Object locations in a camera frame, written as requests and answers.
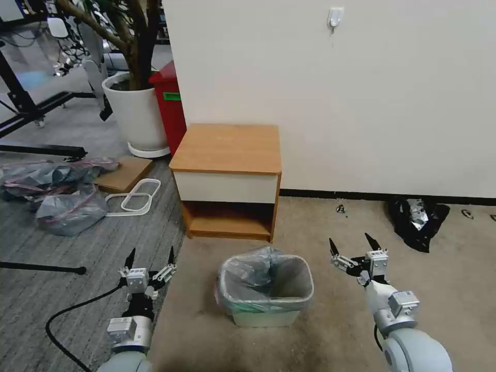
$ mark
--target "trash can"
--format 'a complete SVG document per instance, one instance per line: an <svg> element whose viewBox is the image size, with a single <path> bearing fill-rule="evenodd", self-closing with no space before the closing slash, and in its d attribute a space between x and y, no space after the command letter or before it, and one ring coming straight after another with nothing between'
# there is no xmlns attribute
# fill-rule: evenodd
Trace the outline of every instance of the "trash can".
<svg viewBox="0 0 496 372"><path fill-rule="evenodd" d="M284 327L308 306L314 282L303 258L266 246L226 260L215 294L240 327Z"/></svg>
<svg viewBox="0 0 496 372"><path fill-rule="evenodd" d="M170 152L174 156L186 133L186 120L182 110L174 61L171 61L162 70L152 75L149 82L155 88Z"/></svg>

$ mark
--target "white drawer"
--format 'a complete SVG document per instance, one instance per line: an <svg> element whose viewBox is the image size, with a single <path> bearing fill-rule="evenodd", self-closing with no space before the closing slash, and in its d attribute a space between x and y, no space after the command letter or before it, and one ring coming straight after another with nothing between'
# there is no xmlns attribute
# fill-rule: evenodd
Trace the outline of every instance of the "white drawer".
<svg viewBox="0 0 496 372"><path fill-rule="evenodd" d="M181 200L274 203L278 175L174 172Z"/></svg>

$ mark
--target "beige carpet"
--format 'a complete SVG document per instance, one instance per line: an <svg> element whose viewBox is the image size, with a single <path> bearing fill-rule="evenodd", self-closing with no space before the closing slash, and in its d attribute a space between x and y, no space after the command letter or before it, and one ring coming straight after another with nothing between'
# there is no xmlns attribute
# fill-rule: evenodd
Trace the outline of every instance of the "beige carpet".
<svg viewBox="0 0 496 372"><path fill-rule="evenodd" d="M280 199L273 245L304 257L315 282L311 306L289 328L239 328L215 303L220 264L263 243L186 239L153 336L155 371L385 371L363 289L329 263L329 236L353 256L368 249L364 232L389 249L392 284L418 296L419 329L447 348L454 370L494 370L496 207L470 207L468 220L452 206L423 254L394 234L382 203L345 201L346 215L338 204Z"/></svg>

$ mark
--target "white planter pot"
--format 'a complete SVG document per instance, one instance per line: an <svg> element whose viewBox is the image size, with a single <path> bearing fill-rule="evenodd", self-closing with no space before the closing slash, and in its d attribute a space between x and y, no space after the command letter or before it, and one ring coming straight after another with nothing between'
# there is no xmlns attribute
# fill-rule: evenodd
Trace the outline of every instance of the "white planter pot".
<svg viewBox="0 0 496 372"><path fill-rule="evenodd" d="M159 105L153 88L145 90L113 90L118 82L127 80L128 72L118 73L102 82L129 150L141 158L157 158L171 151L167 144Z"/></svg>

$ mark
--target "green label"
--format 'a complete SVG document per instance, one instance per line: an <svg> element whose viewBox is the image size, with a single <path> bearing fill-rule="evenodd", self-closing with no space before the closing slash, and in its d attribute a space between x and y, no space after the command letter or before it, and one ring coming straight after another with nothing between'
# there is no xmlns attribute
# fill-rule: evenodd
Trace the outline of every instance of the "green label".
<svg viewBox="0 0 496 372"><path fill-rule="evenodd" d="M181 94L164 92L164 101L180 101L180 100L181 100Z"/></svg>

